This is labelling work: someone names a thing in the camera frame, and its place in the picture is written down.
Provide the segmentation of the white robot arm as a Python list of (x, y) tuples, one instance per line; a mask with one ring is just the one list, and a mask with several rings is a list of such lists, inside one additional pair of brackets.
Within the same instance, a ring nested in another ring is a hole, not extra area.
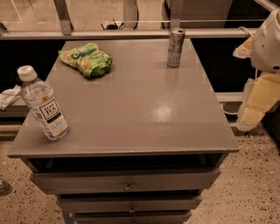
[(248, 78), (236, 128), (250, 131), (280, 101), (280, 9), (273, 10), (254, 35), (239, 45), (233, 56), (250, 58), (251, 66), (261, 74)]

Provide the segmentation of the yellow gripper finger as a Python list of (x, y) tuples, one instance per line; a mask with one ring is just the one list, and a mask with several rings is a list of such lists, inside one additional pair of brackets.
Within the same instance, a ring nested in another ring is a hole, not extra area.
[(253, 38), (246, 39), (241, 45), (236, 47), (233, 51), (233, 56), (239, 59), (246, 59), (251, 57), (251, 46)]
[(257, 79), (248, 79), (238, 110), (236, 128), (240, 131), (251, 131), (279, 101), (279, 73), (261, 73)]

